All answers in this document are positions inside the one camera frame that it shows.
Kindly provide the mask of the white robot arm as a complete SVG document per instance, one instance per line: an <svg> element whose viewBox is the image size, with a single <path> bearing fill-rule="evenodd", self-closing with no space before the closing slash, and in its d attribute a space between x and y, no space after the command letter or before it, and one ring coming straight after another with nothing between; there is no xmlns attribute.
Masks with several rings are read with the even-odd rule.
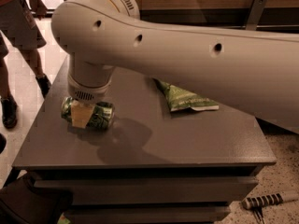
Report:
<svg viewBox="0 0 299 224"><path fill-rule="evenodd" d="M67 0L51 30L83 103L122 67L299 133L299 35L142 21L135 0Z"/></svg>

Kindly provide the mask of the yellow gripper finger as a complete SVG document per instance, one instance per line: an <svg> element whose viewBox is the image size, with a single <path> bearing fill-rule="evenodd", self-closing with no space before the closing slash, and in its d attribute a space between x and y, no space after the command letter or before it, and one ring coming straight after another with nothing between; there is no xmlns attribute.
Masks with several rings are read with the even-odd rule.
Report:
<svg viewBox="0 0 299 224"><path fill-rule="evenodd" d="M94 105L73 101L71 104L72 126L85 129L93 115L93 110Z"/></svg>

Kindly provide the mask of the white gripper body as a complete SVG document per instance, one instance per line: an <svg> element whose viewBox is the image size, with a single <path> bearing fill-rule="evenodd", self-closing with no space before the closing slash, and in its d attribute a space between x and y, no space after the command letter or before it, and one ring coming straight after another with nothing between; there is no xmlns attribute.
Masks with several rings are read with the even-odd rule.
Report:
<svg viewBox="0 0 299 224"><path fill-rule="evenodd" d="M67 77L67 82L69 95L85 104L96 104L102 101L111 85L109 80L103 86L90 88L77 83L71 76Z"/></svg>

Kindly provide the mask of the person's hand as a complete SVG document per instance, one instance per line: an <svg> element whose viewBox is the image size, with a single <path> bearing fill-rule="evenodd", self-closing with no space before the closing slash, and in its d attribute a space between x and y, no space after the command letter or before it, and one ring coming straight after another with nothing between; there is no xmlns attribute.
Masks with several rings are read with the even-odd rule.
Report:
<svg viewBox="0 0 299 224"><path fill-rule="evenodd" d="M30 5L31 9L40 20L46 16L48 9L42 0L30 0Z"/></svg>

